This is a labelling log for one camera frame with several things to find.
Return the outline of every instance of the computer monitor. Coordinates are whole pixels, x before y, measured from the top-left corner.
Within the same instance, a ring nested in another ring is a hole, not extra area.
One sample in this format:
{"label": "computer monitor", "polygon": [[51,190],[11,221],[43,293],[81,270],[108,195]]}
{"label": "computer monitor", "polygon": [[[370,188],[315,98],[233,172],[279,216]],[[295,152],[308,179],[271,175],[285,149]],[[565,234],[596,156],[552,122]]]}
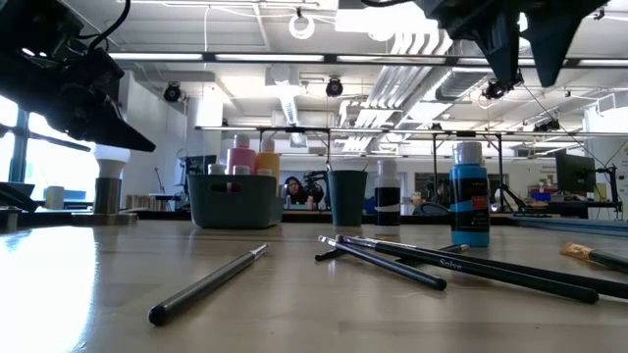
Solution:
{"label": "computer monitor", "polygon": [[593,158],[557,153],[556,178],[558,189],[571,193],[594,192],[596,162]]}

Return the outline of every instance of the gray plastic bin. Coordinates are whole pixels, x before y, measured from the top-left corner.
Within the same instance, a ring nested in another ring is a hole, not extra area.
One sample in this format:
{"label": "gray plastic bin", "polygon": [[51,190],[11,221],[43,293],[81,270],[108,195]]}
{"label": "gray plastic bin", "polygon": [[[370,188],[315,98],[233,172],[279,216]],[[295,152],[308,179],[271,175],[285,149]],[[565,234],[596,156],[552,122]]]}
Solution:
{"label": "gray plastic bin", "polygon": [[199,227],[265,228],[282,220],[284,200],[272,176],[191,175],[187,183],[192,221]]}

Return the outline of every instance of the paint bottle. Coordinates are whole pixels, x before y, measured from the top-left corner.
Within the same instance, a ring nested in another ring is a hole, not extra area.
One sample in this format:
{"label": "paint bottle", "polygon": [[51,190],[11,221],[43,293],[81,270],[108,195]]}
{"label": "paint bottle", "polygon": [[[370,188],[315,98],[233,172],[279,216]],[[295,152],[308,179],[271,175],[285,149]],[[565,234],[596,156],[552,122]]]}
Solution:
{"label": "paint bottle", "polygon": [[454,166],[449,172],[451,242],[475,247],[489,246],[489,180],[482,167],[482,144],[460,142],[453,148]]}
{"label": "paint bottle", "polygon": [[227,151],[227,171],[232,174],[234,166],[247,166],[250,171],[255,171],[255,151],[249,148],[250,139],[247,135],[235,136],[234,148]]}
{"label": "paint bottle", "polygon": [[[270,138],[262,140],[262,150],[255,156],[255,173],[259,174],[260,170],[270,170],[271,176],[279,180],[279,167],[280,159],[275,153],[275,141]],[[277,182],[277,191],[279,191],[279,182]]]}
{"label": "paint bottle", "polygon": [[399,234],[401,188],[394,160],[377,162],[375,179],[375,233]]}

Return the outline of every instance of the black paintbrush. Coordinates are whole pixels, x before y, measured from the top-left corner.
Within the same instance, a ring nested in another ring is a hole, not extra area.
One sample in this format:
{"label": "black paintbrush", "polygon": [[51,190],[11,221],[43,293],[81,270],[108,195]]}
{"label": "black paintbrush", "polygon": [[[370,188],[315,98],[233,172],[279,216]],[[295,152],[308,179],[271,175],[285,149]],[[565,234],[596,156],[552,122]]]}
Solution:
{"label": "black paintbrush", "polygon": [[335,241],[334,239],[328,238],[326,236],[321,235],[318,237],[318,239],[319,241],[332,245],[335,248],[342,250],[343,252],[347,254],[353,255],[360,260],[364,260],[373,265],[379,266],[383,269],[391,271],[402,277],[406,277],[416,282],[428,285],[434,289],[443,290],[447,286],[447,282],[440,277],[425,274],[409,266],[401,265],[401,264],[396,263],[395,261],[391,261],[391,260],[384,259],[373,254],[369,254],[366,251],[356,249],[347,244],[341,244]]}
{"label": "black paintbrush", "polygon": [[247,251],[216,272],[190,285],[186,289],[155,305],[148,313],[148,321],[154,326],[167,324],[175,315],[183,312],[200,299],[220,288],[226,281],[249,267],[264,254],[268,244]]}
{"label": "black paintbrush", "polygon": [[594,304],[599,299],[598,293],[591,288],[520,274],[470,261],[459,260],[441,254],[412,249],[407,246],[394,246],[382,243],[378,240],[344,236],[339,237],[339,242],[372,248],[377,252],[387,255],[416,259],[417,261],[421,261],[425,264],[442,267],[452,271],[458,271],[469,275],[495,279],[510,284],[537,289],[543,292],[576,299],[588,304]]}
{"label": "black paintbrush", "polygon": [[404,246],[404,247],[408,247],[412,249],[418,249],[418,250],[422,250],[426,252],[439,253],[441,255],[446,255],[448,257],[452,257],[458,260],[470,261],[477,264],[482,264],[482,265],[492,266],[495,268],[513,271],[520,274],[551,279],[551,280],[555,280],[555,281],[559,281],[563,283],[569,283],[573,285],[579,285],[579,286],[591,288],[592,290],[595,290],[599,294],[605,294],[605,295],[614,296],[617,298],[628,299],[628,284],[626,283],[616,282],[612,280],[592,278],[592,277],[564,274],[560,272],[536,269],[536,268],[531,268],[527,266],[504,263],[504,262],[495,261],[495,260],[478,259],[478,258],[473,258],[469,256],[464,256],[464,255],[452,254],[448,252],[445,253],[444,251],[439,251],[439,250],[421,249],[417,246],[408,245],[408,244],[394,243],[394,242],[383,241],[383,240],[380,240],[380,242],[389,244],[389,245]]}

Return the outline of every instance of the white cap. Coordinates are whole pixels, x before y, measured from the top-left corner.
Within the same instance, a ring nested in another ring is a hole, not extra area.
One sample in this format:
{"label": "white cap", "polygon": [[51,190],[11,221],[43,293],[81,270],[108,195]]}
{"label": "white cap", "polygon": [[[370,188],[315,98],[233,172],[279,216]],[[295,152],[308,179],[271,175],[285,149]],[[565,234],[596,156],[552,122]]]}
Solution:
{"label": "white cap", "polygon": [[249,176],[251,174],[251,169],[248,166],[234,166],[232,174],[234,176]]}
{"label": "white cap", "polygon": [[275,140],[265,138],[262,140],[262,152],[275,153]]}
{"label": "white cap", "polygon": [[482,143],[458,142],[453,147],[453,163],[482,165]]}
{"label": "white cap", "polygon": [[382,177],[397,177],[395,160],[377,161],[377,174]]}
{"label": "white cap", "polygon": [[234,147],[244,147],[248,148],[251,145],[251,140],[248,138],[248,135],[245,134],[237,134],[234,140]]}

